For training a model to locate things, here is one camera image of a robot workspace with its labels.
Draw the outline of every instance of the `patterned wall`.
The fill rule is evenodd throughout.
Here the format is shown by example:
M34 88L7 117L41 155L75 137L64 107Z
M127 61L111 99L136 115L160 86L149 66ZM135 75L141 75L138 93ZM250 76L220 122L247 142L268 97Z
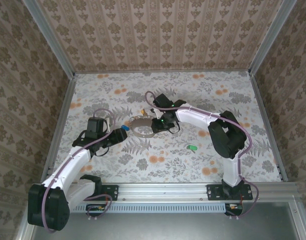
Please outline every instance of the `patterned wall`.
M23 3L0 1L0 240L15 236L40 181L67 84Z
M38 0L77 72L247 69L282 0Z
M306 207L306 0L298 0L256 80L290 181Z

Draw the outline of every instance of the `green block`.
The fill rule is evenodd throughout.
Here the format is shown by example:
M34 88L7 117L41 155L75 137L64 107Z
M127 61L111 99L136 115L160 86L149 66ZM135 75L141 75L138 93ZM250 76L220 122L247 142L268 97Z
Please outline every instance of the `green block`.
M186 147L186 149L190 149L190 150L196 151L196 150L198 150L198 147L197 146L193 146L193 145L188 145Z

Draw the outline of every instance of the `floral tablecloth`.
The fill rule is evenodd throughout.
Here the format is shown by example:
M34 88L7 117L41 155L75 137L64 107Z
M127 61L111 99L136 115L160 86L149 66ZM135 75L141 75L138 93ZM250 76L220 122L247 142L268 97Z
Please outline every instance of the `floral tablecloth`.
M113 111L117 128L129 125L137 117L153 116L144 98L150 90L156 96L164 93L174 102L182 99L214 113L231 111L253 140L251 151L241 160L242 175L253 182L281 181L247 72L77 74L75 78L77 84L55 168L86 129L94 110ZM99 112L98 116L105 117L106 113ZM152 138L136 137L130 130L124 142L111 147L103 157L94 156L81 171L100 176L106 183L221 181L225 159L214 150L209 133L185 123L180 127L177 134L166 131ZM137 131L145 134L150 129L143 126ZM188 145L197 150L187 149Z

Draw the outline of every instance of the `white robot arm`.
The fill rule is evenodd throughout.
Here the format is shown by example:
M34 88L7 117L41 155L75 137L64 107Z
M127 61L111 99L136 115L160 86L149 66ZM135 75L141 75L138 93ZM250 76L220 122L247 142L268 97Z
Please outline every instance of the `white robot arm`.
M174 122L189 123L209 131L214 149L225 158L223 190L228 196L234 194L236 189L243 185L239 176L239 153L247 139L246 134L237 127L239 123L234 115L229 111L207 114L206 111L193 107L183 100L173 103L164 94L156 97L153 103L155 104L153 111L156 114L156 118L152 120L153 132L168 131L175 126Z
M62 230L69 219L70 211L87 197L101 194L101 178L81 176L82 167L100 148L109 149L126 138L124 129L118 128L110 132L105 119L90 117L87 130L73 142L73 147L63 163L42 184L34 184L29 189L28 223Z

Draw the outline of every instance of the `metal extrusion bar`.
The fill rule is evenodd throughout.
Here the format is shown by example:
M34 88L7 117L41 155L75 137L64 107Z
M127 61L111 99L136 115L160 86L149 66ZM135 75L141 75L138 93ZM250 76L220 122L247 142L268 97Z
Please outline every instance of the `metal extrusion bar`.
M49 171L49 167L51 167L54 164L54 160L57 157L58 150L60 147L60 142L62 139L62 134L65 126L65 122L68 117L69 109L70 109L70 104L72 101L74 89L76 85L76 80L73 79L69 81L65 98L62 104L61 112L59 114L56 128L55 128L55 133L49 148L49 152L46 158L44 170L41 176L41 182L43 182L47 178L47 174ZM16 240L30 240L31 236L33 234L34 226L28 224L28 207L26 207L25 212L23 214L23 218L19 227L19 231L17 233Z
M86 213L87 203L79 204L71 213ZM101 213L91 210L89 213ZM156 214L156 213L225 213L225 203L112 203L107 213L115 214Z
M211 72L247 72L247 68L223 68L223 69L151 69L151 70L118 70L118 71L76 71L75 74L133 74L133 73L192 73L192 72L199 72L199 73L211 73Z
M261 63L268 54L272 44L277 38L281 28L283 27L296 2L297 0L285 0L282 2L273 22L271 23L261 45L259 46L253 58L253 61L249 66L249 70L252 75L255 75L258 71Z
M265 110L264 103L263 103L263 100L261 98L260 90L259 90L256 78L255 78L254 75L250 76L250 81L251 81L251 84L252 84L252 87L253 87L253 91L254 91L254 94L255 94L255 97L256 97L256 101L257 101L257 104L258 104L259 111L260 111L262 119L263 119L266 134L267 134L269 143L270 143L271 148L272 148L272 153L274 155L275 160L278 163L280 174L283 178L283 181L287 182L288 181L288 176L287 176L287 173L285 171L285 168L284 168L284 165L283 165L283 162L282 162L282 158L281 158L281 155L280 155L280 152L279 152L279 149L278 149L278 145L277 145L277 142L275 141L274 134L273 134L273 131L272 131L272 128L271 128L271 125L270 125L270 121L269 121L267 112Z
M236 201L209 201L206 185L211 183L116 183L118 198L116 203L234 203ZM262 203L299 201L300 194L294 182L257 182L259 200Z
M288 204L299 239L306 239L306 210L303 203L294 199Z
M36 22L39 30L45 37L48 45L51 47L55 54L59 64L62 66L69 80L74 78L74 66L71 64L66 53L63 51L59 41L57 40L56 34L52 31L48 21L43 15L42 10L39 7L38 1L36 0L23 0L28 11L31 13L34 21Z

